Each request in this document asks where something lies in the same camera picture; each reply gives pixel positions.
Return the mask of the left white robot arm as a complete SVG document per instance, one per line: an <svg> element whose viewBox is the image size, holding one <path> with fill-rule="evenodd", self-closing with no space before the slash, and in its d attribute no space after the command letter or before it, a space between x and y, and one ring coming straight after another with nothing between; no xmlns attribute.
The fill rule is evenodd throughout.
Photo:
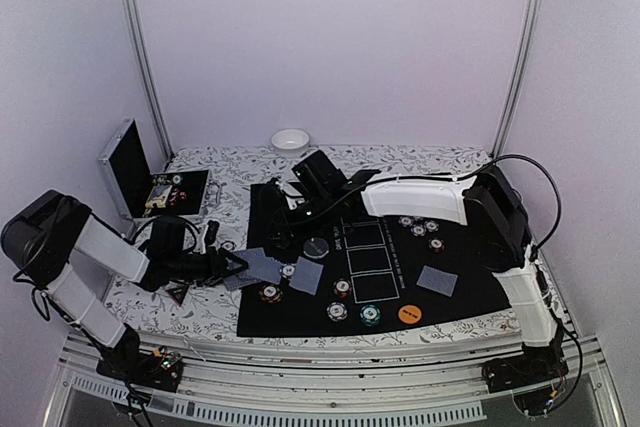
<svg viewBox="0 0 640 427"><path fill-rule="evenodd" d="M191 289L182 306L164 291L145 292L109 274L78 254L72 258L84 282L105 291L105 305L122 321L141 332L222 342L244 342L236 335L241 293L224 287ZM50 356L60 351L69 328L60 320L46 322L31 304L25 284L11 281L16 267L1 257L1 355Z"/></svg>

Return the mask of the red chip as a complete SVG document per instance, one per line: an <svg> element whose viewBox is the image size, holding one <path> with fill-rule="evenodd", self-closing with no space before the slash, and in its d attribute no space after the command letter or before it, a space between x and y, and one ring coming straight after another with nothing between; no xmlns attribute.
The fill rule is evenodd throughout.
<svg viewBox="0 0 640 427"><path fill-rule="evenodd" d="M351 294L351 283L347 280L337 280L333 285L333 292L338 298L346 298Z"/></svg>
<svg viewBox="0 0 640 427"><path fill-rule="evenodd" d="M439 238L429 240L429 248L434 252L442 252L444 250L444 242Z"/></svg>
<svg viewBox="0 0 640 427"><path fill-rule="evenodd" d="M275 285L265 285L259 292L260 298L269 304L278 303L283 298L282 290Z"/></svg>

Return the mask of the white poker chip stack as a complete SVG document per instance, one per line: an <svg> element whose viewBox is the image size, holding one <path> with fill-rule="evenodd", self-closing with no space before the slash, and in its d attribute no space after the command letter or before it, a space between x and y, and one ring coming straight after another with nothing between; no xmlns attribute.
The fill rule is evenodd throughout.
<svg viewBox="0 0 640 427"><path fill-rule="evenodd" d="M229 252L234 252L237 250L237 246L233 241L224 241L220 244L220 247Z"/></svg>

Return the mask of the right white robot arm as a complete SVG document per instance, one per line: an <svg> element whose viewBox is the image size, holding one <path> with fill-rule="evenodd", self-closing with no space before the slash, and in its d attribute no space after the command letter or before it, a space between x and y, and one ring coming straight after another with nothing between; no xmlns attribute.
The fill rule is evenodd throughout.
<svg viewBox="0 0 640 427"><path fill-rule="evenodd" d="M494 158L465 174L406 175L362 169L346 177L318 150L293 169L299 193L271 179L259 190L272 243L286 248L336 216L363 211L371 217L422 217L448 221L470 231L482 267L497 279L521 329L525 349L517 374L537 383L552 371L550 348L560 333L537 265L535 241L522 201Z"/></svg>

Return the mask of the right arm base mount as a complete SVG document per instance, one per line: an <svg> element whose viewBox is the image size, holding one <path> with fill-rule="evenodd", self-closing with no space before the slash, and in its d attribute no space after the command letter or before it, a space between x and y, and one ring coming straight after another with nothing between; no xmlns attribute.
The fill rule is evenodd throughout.
<svg viewBox="0 0 640 427"><path fill-rule="evenodd" d="M567 383L569 366L561 344L547 347L522 345L522 352L499 357L482 364L481 377L490 393L537 384L561 387Z"/></svg>

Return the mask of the clear dealer button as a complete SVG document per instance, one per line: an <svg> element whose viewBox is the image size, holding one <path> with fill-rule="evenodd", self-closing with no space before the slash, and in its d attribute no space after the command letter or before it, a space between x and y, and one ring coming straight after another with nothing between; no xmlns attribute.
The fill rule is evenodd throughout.
<svg viewBox="0 0 640 427"><path fill-rule="evenodd" d="M303 244L303 255L311 260L324 259L330 252L329 243L320 237L311 237Z"/></svg>

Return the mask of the blue card deck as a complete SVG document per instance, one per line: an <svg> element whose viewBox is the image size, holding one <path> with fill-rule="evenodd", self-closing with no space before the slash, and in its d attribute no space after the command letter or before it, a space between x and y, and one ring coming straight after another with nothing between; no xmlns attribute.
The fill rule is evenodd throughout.
<svg viewBox="0 0 640 427"><path fill-rule="evenodd" d="M259 282L280 284L282 263L267 256L262 248L236 251L233 252L233 255L246 261L248 268L223 281L227 291L235 291Z"/></svg>

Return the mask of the green chip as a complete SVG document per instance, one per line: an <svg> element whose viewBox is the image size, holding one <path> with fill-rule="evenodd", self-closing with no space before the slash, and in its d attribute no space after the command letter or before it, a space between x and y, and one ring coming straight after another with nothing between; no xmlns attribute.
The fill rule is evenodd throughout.
<svg viewBox="0 0 640 427"><path fill-rule="evenodd" d="M381 320L380 309L375 305L363 306L360 310L360 320L367 327L378 325Z"/></svg>

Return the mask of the white chip cluster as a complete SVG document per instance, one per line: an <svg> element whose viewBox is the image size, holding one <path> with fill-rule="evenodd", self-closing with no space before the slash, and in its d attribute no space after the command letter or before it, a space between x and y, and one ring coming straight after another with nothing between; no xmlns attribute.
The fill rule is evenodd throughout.
<svg viewBox="0 0 640 427"><path fill-rule="evenodd" d="M424 227L425 227L426 231L429 232L429 233L436 232L439 229L439 226L435 221L427 221L424 224Z"/></svg>
<svg viewBox="0 0 640 427"><path fill-rule="evenodd" d="M410 227L410 232L416 237L423 237L426 234L426 229L423 225L413 225Z"/></svg>

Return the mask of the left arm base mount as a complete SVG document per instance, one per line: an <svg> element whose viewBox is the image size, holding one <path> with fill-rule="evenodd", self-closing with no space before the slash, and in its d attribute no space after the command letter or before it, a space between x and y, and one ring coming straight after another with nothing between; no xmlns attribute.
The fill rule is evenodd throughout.
<svg viewBox="0 0 640 427"><path fill-rule="evenodd" d="M183 370L181 354L164 346L151 353L111 352L98 362L96 369L105 377L170 393L177 392Z"/></svg>

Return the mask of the orange big blind button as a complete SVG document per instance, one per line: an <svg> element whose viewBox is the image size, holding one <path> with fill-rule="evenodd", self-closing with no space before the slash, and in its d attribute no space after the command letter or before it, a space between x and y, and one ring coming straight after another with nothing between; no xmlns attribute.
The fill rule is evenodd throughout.
<svg viewBox="0 0 640 427"><path fill-rule="evenodd" d="M404 305L399 308L397 316L403 324L415 325L421 320L422 311L415 305Z"/></svg>

